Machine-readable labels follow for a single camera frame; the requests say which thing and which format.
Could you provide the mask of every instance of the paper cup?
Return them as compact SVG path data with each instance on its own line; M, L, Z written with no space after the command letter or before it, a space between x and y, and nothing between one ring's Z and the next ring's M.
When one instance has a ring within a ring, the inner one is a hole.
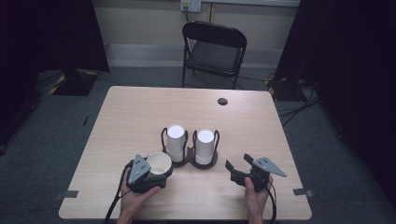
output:
M186 141L185 131L181 125L175 124L167 129L166 150L172 154L183 152L183 145Z
M151 153L146 161L151 166L152 175L164 175L172 167L171 158L163 152Z
M215 153L215 134L208 129L198 132L195 142L195 161L207 165Z
M188 154L188 148L187 148L187 146L184 148L184 159L186 159L187 158L187 154ZM174 154L174 153L172 153L172 152L170 152L169 150L168 150L168 148L166 149L166 154L168 154L168 156L171 158L171 160L172 161L174 161L174 162L181 162L181 161L183 161L183 152L181 152L181 153L177 153L177 154Z

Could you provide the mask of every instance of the human hand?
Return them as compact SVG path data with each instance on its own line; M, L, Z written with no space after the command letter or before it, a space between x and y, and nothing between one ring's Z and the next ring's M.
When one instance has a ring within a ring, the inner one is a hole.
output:
M131 224L134 220L134 217L142 209L145 202L161 189L160 187L156 186L144 194L133 193L126 186L126 179L128 178L128 172L130 169L131 168L128 168L126 170L122 181L120 193L123 196L121 196L121 210L117 224Z
M269 182L274 182L274 179L269 175ZM264 206L268 199L268 191L262 189L259 192L254 190L253 182L249 177L245 178L245 197L247 198L247 219L249 224L262 224L262 213ZM271 189L271 184L268 183L268 189Z

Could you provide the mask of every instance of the wall outlet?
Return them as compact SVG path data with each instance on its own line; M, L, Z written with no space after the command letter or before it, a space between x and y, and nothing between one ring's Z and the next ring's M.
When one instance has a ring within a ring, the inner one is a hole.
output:
M201 1L191 0L191 12L201 12Z
M191 0L180 0L180 11L190 11L191 9Z
M180 0L180 11L201 12L201 0Z

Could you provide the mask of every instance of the wall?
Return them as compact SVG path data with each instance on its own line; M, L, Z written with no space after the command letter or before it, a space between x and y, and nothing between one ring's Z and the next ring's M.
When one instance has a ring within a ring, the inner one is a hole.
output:
M280 5L288 2L291 7L203 2L201 13L189 13L189 19L241 30L248 42L246 61L268 52L280 57L297 10L296 1L279 0ZM93 4L105 44L183 46L186 18L177 0L93 0Z

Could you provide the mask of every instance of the chair seat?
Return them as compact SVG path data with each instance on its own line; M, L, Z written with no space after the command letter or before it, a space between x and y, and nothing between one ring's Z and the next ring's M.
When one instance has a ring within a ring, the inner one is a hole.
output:
M197 41L186 65L190 69L210 70L218 75L233 77L238 69L241 49Z

